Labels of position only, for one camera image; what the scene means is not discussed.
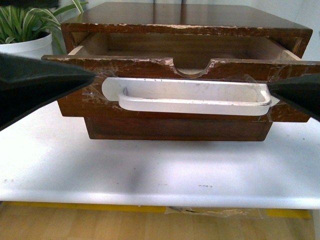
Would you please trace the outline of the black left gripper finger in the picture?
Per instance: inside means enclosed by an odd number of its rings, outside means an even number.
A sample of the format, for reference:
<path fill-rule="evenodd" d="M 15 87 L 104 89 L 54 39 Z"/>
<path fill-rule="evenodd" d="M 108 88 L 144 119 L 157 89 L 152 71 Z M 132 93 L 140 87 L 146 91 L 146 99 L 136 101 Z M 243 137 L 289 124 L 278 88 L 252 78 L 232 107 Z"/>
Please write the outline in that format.
<path fill-rule="evenodd" d="M 93 83 L 82 67 L 2 53 L 0 55 L 0 128 Z"/>

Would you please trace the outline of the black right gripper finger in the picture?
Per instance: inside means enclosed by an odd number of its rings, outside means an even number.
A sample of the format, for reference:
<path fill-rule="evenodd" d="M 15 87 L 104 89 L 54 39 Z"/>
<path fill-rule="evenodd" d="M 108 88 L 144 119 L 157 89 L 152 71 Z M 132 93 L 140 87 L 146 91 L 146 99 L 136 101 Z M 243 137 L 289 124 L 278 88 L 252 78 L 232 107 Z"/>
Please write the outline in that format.
<path fill-rule="evenodd" d="M 320 75 L 305 74 L 268 82 L 269 93 L 304 114 L 320 120 Z"/>

